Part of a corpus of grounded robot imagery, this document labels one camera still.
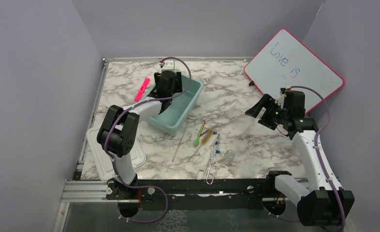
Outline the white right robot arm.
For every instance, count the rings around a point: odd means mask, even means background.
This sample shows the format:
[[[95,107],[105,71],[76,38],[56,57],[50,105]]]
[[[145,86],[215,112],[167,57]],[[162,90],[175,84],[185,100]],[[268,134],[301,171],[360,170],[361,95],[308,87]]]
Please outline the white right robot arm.
[[[319,226],[326,230],[337,226],[342,232],[346,226],[353,204],[352,191],[345,190],[333,173],[321,144],[320,133],[314,118],[306,115],[305,94],[301,91],[285,90],[282,103],[268,94],[246,115],[257,117],[264,109],[259,124],[275,130],[281,125],[287,131],[299,152],[307,174],[308,186],[303,186],[288,171],[270,171],[265,179],[264,191],[271,197],[279,193],[295,206],[299,222],[304,226]]]

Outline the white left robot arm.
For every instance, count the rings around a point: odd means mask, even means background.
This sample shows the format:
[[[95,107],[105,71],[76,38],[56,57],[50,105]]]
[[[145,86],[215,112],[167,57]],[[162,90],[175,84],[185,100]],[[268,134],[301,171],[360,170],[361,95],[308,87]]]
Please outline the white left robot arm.
[[[127,199],[140,189],[130,157],[139,124],[154,121],[157,129],[175,136],[198,100],[196,90],[202,89],[192,76],[176,70],[156,72],[154,80],[153,88],[141,101],[124,107],[110,106],[97,133],[96,141],[114,168],[118,191]]]

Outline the red yellow green spatula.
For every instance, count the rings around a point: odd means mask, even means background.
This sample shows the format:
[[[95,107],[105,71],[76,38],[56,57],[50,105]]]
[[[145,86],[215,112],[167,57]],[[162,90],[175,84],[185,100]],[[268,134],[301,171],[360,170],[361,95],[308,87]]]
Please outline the red yellow green spatula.
[[[204,129],[204,127],[205,127],[205,124],[206,124],[205,121],[201,124],[201,126],[200,126],[200,128],[199,128],[199,131],[198,131],[198,134],[197,134],[197,136],[196,136],[196,139],[195,139],[194,142],[193,142],[193,145],[194,145],[194,146],[198,146],[198,144],[199,144],[199,142],[200,142],[201,134],[202,134],[203,129]]]

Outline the brown test tube brush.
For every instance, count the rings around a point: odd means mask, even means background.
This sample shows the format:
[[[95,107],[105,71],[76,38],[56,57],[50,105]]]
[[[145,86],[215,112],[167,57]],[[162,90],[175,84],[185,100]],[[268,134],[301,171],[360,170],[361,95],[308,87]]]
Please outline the brown test tube brush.
[[[214,128],[210,128],[205,133],[203,133],[204,136],[202,137],[200,145],[198,146],[196,151],[187,159],[187,161],[190,161],[190,159],[197,154],[197,152],[201,149],[201,147],[203,147],[208,142],[208,140],[213,135],[213,133],[214,133]]]

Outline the small clear glass flask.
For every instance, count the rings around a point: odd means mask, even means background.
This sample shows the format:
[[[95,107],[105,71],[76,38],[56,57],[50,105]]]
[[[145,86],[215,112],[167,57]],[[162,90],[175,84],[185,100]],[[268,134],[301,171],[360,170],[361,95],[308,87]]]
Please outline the small clear glass flask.
[[[235,157],[235,152],[233,150],[227,150],[223,155],[224,163],[227,165],[231,165]]]

